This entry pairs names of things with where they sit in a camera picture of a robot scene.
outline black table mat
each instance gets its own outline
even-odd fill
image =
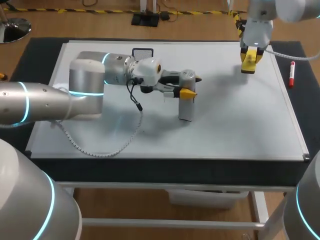
[[[48,84],[62,44],[70,40],[162,41],[114,38],[32,38],[11,77],[11,81]],[[305,56],[299,42],[274,41],[271,45],[276,52],[298,57]],[[279,57],[276,60],[287,86],[290,60]],[[295,86],[293,89],[288,89],[288,94],[312,159],[320,149],[320,90],[309,62],[296,62]],[[15,129],[1,129],[0,138],[25,153],[33,126],[34,124],[31,123]],[[242,186],[296,186],[309,164],[308,162],[222,159],[46,158],[31,160],[55,181],[60,182],[183,183]]]

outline storage box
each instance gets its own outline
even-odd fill
[[[244,199],[249,192],[218,192],[192,190],[166,190],[171,204],[217,209],[230,209],[236,201]]]

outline wooden floor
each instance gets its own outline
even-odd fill
[[[12,0],[20,8],[82,8],[81,0]],[[237,10],[246,10],[248,1],[236,0]],[[166,8],[159,0],[161,10]],[[166,0],[179,10],[226,10],[223,0]],[[139,0],[99,0],[91,9],[138,10]],[[232,18],[227,15],[180,15],[175,22],[160,22],[157,28],[131,26],[130,14],[92,14],[23,12],[8,13],[9,18],[26,18],[32,23],[31,34],[15,43],[0,45],[0,72],[9,76],[31,37],[128,38],[166,40],[237,40]],[[320,49],[320,21],[297,24],[274,22],[273,40],[301,41],[307,55]],[[311,62],[320,80],[320,59]],[[271,214],[281,201],[281,193],[265,194]],[[78,189],[75,198],[84,217],[137,218],[213,221],[254,221],[249,199],[239,201],[231,210],[172,206],[164,190]],[[202,229],[156,229],[84,227],[81,240],[241,240],[246,231]],[[282,234],[277,240],[285,239]]]

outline white table surface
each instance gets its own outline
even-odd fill
[[[130,55],[133,48],[152,48],[164,69],[193,69],[203,80],[196,84],[191,123],[178,119],[177,99],[164,99],[159,92],[144,94],[137,87],[142,127],[117,157],[302,161],[308,153],[275,57],[265,53],[255,74],[242,74],[238,42],[68,43],[50,84],[68,86],[69,64],[81,51]],[[93,153],[122,146],[140,116],[125,86],[105,85],[103,101],[100,119],[63,123],[76,142]],[[47,122],[36,123],[27,150],[32,158],[87,158]]]

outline black stand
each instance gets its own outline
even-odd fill
[[[133,14],[131,25],[157,27],[159,22],[159,14],[151,11],[138,12]]]

